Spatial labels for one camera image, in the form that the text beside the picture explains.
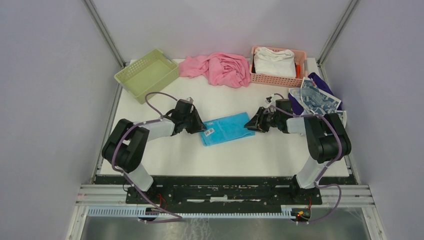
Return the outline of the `blue towel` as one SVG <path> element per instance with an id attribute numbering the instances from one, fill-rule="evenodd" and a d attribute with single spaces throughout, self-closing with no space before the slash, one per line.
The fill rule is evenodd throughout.
<path id="1" fill-rule="evenodd" d="M 206 130 L 199 134 L 203 146 L 209 147 L 254 136 L 254 131 L 244 127 L 249 120 L 248 113 L 241 112 L 204 122 Z"/>

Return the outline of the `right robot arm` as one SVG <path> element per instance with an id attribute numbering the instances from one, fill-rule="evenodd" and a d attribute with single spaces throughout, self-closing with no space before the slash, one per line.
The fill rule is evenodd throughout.
<path id="1" fill-rule="evenodd" d="M 309 198 L 309 189 L 319 186 L 328 168 L 348 155 L 352 144 L 337 113 L 325 115 L 295 115 L 289 99 L 278 99 L 275 104 L 260 107 L 244 127 L 266 133 L 276 128 L 285 134 L 303 134 L 309 157 L 303 168 L 292 178 L 289 199 L 302 204 Z"/>

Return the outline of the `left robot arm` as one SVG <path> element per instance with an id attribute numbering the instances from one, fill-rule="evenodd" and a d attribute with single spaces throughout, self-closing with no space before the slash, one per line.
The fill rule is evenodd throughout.
<path id="1" fill-rule="evenodd" d="M 153 177 L 142 165 L 149 141 L 175 136 L 182 131 L 196 134 L 207 130 L 193 104 L 192 98 L 179 99 L 175 108 L 163 118 L 134 123 L 125 118 L 118 121 L 104 144 L 101 156 L 114 170 L 129 178 L 138 187 L 138 197 L 147 204 L 154 202 L 158 191 L 152 186 Z"/>

